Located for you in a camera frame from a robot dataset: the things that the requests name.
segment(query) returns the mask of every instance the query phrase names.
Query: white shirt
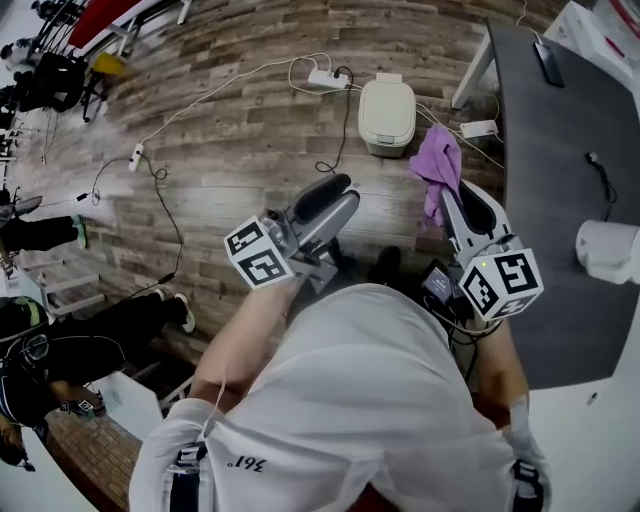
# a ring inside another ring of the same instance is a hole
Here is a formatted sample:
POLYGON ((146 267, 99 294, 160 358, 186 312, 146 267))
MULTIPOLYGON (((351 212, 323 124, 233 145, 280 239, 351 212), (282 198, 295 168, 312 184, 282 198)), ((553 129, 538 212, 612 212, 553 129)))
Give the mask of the white shirt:
POLYGON ((403 511, 511 508, 512 447, 473 408, 438 322, 390 288, 305 310, 248 396, 213 413, 183 400, 144 442, 132 512, 169 510, 166 469, 198 438, 201 511, 343 512, 367 482, 403 511))

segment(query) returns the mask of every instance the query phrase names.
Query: black pants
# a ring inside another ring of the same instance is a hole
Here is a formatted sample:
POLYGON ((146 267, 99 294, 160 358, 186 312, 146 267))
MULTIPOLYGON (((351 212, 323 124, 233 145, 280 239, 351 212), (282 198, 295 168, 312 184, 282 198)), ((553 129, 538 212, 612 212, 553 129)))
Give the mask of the black pants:
POLYGON ((0 238, 10 252, 48 251, 78 238, 78 230, 71 217, 34 222, 12 219, 0 229, 0 238))
POLYGON ((70 320, 47 328, 48 381, 84 385, 120 369, 138 356, 167 323, 183 324, 187 310, 179 299, 156 293, 124 301, 89 320, 70 320))

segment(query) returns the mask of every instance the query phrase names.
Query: desk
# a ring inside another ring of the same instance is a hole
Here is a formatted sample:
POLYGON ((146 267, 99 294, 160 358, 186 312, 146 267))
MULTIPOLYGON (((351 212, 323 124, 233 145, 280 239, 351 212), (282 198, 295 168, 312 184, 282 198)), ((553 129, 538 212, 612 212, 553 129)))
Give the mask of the desk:
MULTIPOLYGON (((87 9, 80 17, 76 26, 69 37, 69 44, 76 48, 84 48, 103 30, 109 30, 114 34, 123 38, 121 50, 128 44, 131 38, 134 38, 136 32, 134 25, 136 16, 144 9, 158 3, 160 0, 121 0, 113 2, 112 0, 91 0, 87 5, 87 9), (138 4, 144 4, 140 9, 134 9, 138 4), (123 29, 119 24, 124 23, 121 19, 127 13, 129 19, 129 28, 123 29)), ((189 8, 193 0, 180 0, 183 4, 182 10, 178 17, 178 25, 182 25, 186 19, 189 8)))
POLYGON ((510 320, 532 389, 610 377, 638 301, 637 285, 587 276, 575 239, 602 219, 604 191, 585 153, 595 151, 619 193, 612 222, 640 225, 640 123, 632 94, 607 73, 545 40, 564 88, 544 79, 527 29, 489 22, 489 35, 454 96, 460 108, 495 56, 505 132, 506 210, 534 251, 544 293, 510 320))
POLYGON ((141 441, 162 423, 156 394, 124 373, 114 372, 92 387, 102 393, 109 417, 141 441))

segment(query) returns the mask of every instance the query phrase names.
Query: gray table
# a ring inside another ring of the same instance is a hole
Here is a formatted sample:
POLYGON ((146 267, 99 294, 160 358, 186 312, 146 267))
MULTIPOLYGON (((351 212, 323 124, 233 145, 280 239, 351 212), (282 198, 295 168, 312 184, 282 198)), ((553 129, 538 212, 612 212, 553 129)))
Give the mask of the gray table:
MULTIPOLYGON (((511 319, 518 353, 532 389, 610 377, 639 287, 587 276, 575 256, 575 239, 585 220, 606 213, 602 183, 585 160, 590 151, 619 194, 610 220, 640 225, 640 123, 633 96, 598 67, 545 39, 565 82, 564 88, 551 86, 533 49, 533 32, 488 25, 485 44, 492 48, 474 62, 495 57, 498 69, 507 215, 533 249, 545 286, 526 312, 511 319)), ((477 78, 482 65, 472 68, 466 82, 477 78)))

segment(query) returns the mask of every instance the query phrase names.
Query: white cup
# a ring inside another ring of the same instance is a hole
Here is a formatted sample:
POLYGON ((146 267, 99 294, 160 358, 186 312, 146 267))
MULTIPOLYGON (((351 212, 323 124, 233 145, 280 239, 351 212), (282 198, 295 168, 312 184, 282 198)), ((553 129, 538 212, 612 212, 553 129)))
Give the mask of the white cup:
POLYGON ((576 252, 591 277, 640 284, 640 227, 588 220, 578 230, 576 252))

